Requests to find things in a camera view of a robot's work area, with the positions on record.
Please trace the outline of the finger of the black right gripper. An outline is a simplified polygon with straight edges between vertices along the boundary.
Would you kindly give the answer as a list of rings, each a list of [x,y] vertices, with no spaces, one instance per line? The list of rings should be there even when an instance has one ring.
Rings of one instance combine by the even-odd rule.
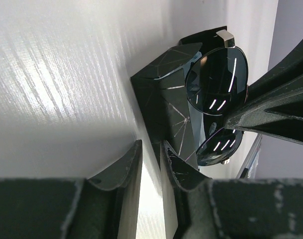
[[[248,101],[226,117],[224,127],[303,145],[303,77]]]
[[[249,86],[247,103],[303,75],[303,39],[276,66]]]

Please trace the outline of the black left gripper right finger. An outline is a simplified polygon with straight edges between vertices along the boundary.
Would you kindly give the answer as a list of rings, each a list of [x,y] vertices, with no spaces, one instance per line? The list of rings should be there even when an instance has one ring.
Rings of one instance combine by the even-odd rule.
[[[206,177],[161,143],[168,239],[303,239],[303,179]]]

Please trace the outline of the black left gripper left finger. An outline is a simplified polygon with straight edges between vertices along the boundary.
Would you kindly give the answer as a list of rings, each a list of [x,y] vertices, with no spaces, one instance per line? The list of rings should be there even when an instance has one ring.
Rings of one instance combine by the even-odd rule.
[[[136,237],[142,141],[92,178],[0,178],[0,239]]]

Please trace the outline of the dark aviator sunglasses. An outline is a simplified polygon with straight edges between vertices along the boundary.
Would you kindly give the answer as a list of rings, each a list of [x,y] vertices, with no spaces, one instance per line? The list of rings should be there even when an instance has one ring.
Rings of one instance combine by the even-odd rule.
[[[224,164],[239,148],[244,132],[226,129],[225,117],[242,106],[248,94],[248,63],[226,26],[198,32],[180,45],[201,43],[201,57],[186,76],[191,106],[203,114],[205,140],[196,150],[198,166]]]

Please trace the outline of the black glasses case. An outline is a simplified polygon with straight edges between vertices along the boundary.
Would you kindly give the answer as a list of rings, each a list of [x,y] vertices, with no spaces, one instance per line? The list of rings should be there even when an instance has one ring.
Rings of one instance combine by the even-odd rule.
[[[216,33],[226,29],[221,26],[180,39],[130,78],[158,161],[161,142],[166,140],[180,158],[198,168],[193,129],[202,114],[189,105],[185,78],[191,64],[224,45]]]

